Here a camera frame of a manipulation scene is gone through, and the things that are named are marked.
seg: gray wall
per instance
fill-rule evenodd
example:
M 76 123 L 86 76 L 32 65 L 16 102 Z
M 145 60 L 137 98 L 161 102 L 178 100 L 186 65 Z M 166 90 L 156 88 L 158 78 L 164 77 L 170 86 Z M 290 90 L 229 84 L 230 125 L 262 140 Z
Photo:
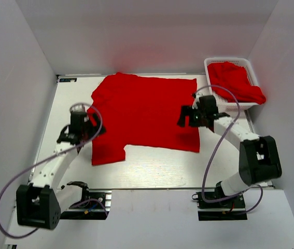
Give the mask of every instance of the gray wall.
M 35 156 L 55 74 L 15 0 L 0 0 L 0 190 Z M 4 195 L 8 227 L 17 181 Z M 4 236 L 0 233 L 0 248 Z
M 267 103 L 251 111 L 261 134 L 277 140 L 285 190 L 294 214 L 294 1 L 279 0 L 249 56 Z
M 248 57 L 278 0 L 17 0 L 56 74 L 201 72 Z

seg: crumpled red cloth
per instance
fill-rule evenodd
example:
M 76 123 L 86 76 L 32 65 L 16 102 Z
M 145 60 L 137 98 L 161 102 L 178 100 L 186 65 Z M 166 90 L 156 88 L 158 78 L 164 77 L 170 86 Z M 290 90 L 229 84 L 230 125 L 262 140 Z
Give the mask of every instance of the crumpled red cloth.
M 198 153 L 197 128 L 179 127 L 182 105 L 192 105 L 196 79 L 164 79 L 116 73 L 92 93 L 106 132 L 93 140 L 92 164 L 125 159 L 125 145 L 143 145 Z M 88 110 L 90 119 L 93 109 Z
M 212 85 L 230 90 L 239 102 L 263 104 L 267 101 L 259 87 L 250 85 L 246 69 L 242 66 L 230 62 L 212 63 L 208 66 L 208 73 Z M 212 87 L 212 90 L 228 102 L 235 102 L 223 89 Z

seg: white basket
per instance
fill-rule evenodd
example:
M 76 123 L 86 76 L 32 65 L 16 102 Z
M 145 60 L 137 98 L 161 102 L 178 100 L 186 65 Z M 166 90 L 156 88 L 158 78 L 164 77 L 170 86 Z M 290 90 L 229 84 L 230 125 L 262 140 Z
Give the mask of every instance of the white basket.
M 247 78 L 250 82 L 251 86 L 258 86 L 257 79 L 255 77 L 254 71 L 250 65 L 250 62 L 243 58 L 235 58 L 235 57 L 213 57 L 213 58 L 207 58 L 204 60 L 204 68 L 205 68 L 205 74 L 207 76 L 208 85 L 210 86 L 210 78 L 209 78 L 209 72 L 208 72 L 208 65 L 212 63 L 217 62 L 231 62 L 234 65 L 237 66 L 243 66 L 246 69 L 247 72 Z M 229 103 L 227 100 L 223 99 L 221 96 L 217 95 L 214 91 L 212 91 L 211 88 L 209 88 L 210 94 L 213 94 L 217 101 L 217 106 L 219 109 L 219 112 L 233 112 L 237 110 L 236 103 Z M 251 108 L 254 105 L 258 105 L 257 103 L 244 103 L 239 102 L 240 110 L 247 110 Z

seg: red fabric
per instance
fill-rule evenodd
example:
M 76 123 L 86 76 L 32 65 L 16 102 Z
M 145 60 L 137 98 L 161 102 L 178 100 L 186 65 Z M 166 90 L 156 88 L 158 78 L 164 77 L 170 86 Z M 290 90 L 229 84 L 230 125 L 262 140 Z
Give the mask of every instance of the red fabric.
M 230 62 L 212 63 L 208 66 L 210 82 L 230 90 L 239 102 L 253 102 L 263 104 L 266 98 L 261 89 L 251 86 L 247 78 L 246 69 Z M 213 91 L 228 102 L 235 102 L 234 98 L 223 89 L 212 87 Z
M 199 152 L 198 129 L 177 126 L 181 106 L 192 105 L 196 88 L 196 79 L 107 76 L 91 95 L 106 128 L 93 141 L 92 164 L 124 160 L 128 144 Z

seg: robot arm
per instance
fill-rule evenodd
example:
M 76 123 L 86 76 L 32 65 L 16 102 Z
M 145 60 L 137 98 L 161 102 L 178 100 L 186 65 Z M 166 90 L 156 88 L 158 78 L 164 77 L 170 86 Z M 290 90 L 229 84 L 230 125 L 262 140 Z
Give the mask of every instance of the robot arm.
M 200 97 L 197 108 L 182 106 L 177 124 L 184 127 L 187 116 L 189 126 L 207 127 L 218 135 L 223 135 L 233 123 L 228 114 L 218 112 L 216 99 L 212 95 Z M 251 185 L 282 175 L 276 142 L 271 136 L 261 137 L 235 123 L 225 139 L 240 152 L 239 171 L 216 185 L 218 198 L 234 195 Z
M 17 189 L 19 225 L 54 229 L 62 212 L 88 196 L 88 186 L 83 182 L 70 182 L 58 190 L 63 175 L 81 149 L 75 146 L 94 136 L 100 127 L 97 115 L 93 115 L 94 126 L 83 105 L 73 106 L 70 112 L 71 122 L 62 129 L 53 153 L 68 151 L 46 163 L 28 185 L 20 185 Z M 100 134 L 104 132 L 105 128 L 101 127 Z

